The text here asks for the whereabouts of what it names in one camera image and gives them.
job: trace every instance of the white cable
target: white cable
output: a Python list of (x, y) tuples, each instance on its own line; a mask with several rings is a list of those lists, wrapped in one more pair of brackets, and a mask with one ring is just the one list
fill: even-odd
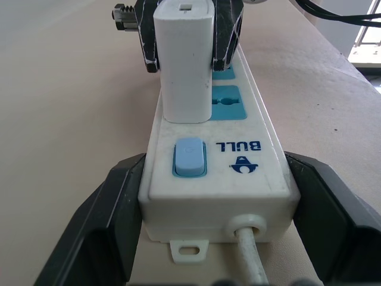
[(236, 231), (239, 250), (245, 263), (250, 284), (268, 284), (257, 246), (255, 245), (252, 228), (241, 228)]

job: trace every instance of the power switch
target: power switch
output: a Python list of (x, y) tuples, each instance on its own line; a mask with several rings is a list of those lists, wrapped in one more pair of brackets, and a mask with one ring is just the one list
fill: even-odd
[(198, 177), (205, 171), (204, 143), (198, 138), (177, 140), (174, 154), (175, 172), (181, 177)]

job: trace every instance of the table surface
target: table surface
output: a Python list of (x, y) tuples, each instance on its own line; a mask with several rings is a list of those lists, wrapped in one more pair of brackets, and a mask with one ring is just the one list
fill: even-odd
[[(138, 34), (116, 30), (116, 2), (80, 3), (0, 46), (1, 285), (32, 284), (109, 169), (148, 145), (159, 75)], [(286, 0), (247, 5), (241, 45), (284, 150), (331, 165), (381, 211), (380, 94)], [(318, 280), (294, 226), (259, 252), (274, 285)], [(132, 281), (242, 279), (236, 256), (213, 244), (205, 264), (176, 266), (142, 229)]]

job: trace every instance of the white power strip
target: white power strip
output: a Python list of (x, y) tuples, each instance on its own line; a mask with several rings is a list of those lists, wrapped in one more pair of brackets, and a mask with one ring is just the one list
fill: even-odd
[[(237, 86), (246, 119), (170, 123), (163, 118), (161, 97), (158, 101), (139, 201), (150, 239), (170, 242), (176, 263), (202, 261), (209, 242), (236, 242), (235, 231), (244, 227), (254, 229), (258, 242), (279, 238), (299, 201), (240, 45), (232, 64), (235, 78), (214, 80), (213, 86)], [(181, 178), (174, 173), (176, 142), (188, 137), (205, 144), (205, 176)], [(198, 247), (200, 252), (181, 255), (182, 247)]]

